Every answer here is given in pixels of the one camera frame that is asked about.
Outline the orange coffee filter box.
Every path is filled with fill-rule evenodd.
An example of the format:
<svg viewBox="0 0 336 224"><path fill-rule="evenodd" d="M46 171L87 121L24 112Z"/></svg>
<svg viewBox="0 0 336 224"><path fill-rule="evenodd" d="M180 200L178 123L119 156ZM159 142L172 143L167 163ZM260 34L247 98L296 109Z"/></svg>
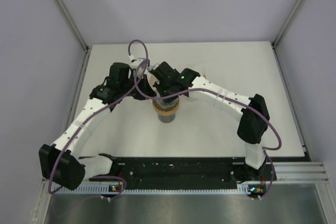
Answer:
<svg viewBox="0 0 336 224"><path fill-rule="evenodd" d="M149 82L151 89L155 92L156 95L158 95L158 91L156 88L157 78L154 75L151 75L148 82Z"/></svg>

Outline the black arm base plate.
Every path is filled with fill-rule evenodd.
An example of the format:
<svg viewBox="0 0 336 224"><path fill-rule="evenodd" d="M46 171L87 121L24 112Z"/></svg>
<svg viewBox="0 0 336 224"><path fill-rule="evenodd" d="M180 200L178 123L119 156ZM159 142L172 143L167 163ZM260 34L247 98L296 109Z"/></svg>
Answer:
<svg viewBox="0 0 336 224"><path fill-rule="evenodd" d="M268 161L255 170L242 158L224 157L118 157L96 182L127 182L126 188L158 190L235 189L238 184L265 184L276 180Z"/></svg>

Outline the white paper coffee filter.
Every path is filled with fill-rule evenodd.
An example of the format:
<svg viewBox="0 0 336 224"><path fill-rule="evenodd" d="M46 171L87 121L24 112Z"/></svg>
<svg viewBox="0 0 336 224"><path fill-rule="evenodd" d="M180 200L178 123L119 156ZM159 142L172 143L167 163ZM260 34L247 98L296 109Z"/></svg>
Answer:
<svg viewBox="0 0 336 224"><path fill-rule="evenodd" d="M202 64L192 64L189 65L189 68L198 72L201 76L205 77L205 67Z"/></svg>

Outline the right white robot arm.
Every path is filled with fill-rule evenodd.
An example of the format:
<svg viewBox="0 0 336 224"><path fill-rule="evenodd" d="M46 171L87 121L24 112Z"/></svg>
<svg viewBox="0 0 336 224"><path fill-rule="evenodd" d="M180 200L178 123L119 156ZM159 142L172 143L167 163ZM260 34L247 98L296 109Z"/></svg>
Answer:
<svg viewBox="0 0 336 224"><path fill-rule="evenodd" d="M156 78L154 87L163 102L169 103L179 95L204 101L231 115L238 122L237 135L245 142L245 174L252 180L264 174L261 138L270 119L264 97L240 95L208 81L199 72L185 68L181 72L167 62L154 66L149 72Z"/></svg>

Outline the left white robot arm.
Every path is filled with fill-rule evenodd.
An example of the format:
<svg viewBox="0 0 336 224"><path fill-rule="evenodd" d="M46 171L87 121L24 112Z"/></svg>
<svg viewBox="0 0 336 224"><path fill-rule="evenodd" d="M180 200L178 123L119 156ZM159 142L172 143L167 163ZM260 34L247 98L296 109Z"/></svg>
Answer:
<svg viewBox="0 0 336 224"><path fill-rule="evenodd" d="M119 168L113 164L114 158L100 153L81 158L80 154L92 134L124 98L144 100L153 96L154 91L144 73L148 61L136 60L134 65L116 62L101 85L96 86L70 126L52 144L44 144L39 149L39 160L43 178L60 187L75 190L86 179L102 175L114 180Z"/></svg>

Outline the grey glass carafe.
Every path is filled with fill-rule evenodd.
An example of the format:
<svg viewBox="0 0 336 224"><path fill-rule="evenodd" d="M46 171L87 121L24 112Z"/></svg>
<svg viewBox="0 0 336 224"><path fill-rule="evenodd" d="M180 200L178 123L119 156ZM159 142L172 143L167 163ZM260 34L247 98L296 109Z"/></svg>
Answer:
<svg viewBox="0 0 336 224"><path fill-rule="evenodd" d="M174 121L175 119L175 113L171 114L171 115L158 115L158 119L162 122L162 123L171 123Z"/></svg>

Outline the ribbed grey glass dripper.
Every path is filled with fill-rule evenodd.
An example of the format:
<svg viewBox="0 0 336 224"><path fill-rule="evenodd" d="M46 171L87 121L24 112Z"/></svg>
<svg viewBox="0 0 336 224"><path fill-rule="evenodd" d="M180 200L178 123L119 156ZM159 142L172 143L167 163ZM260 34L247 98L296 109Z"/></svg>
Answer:
<svg viewBox="0 0 336 224"><path fill-rule="evenodd" d="M173 111L174 109L176 109L179 106L179 99L175 99L172 102L164 102L163 100L153 100L152 104L153 107L159 111L164 111L164 112L168 112L168 111Z"/></svg>

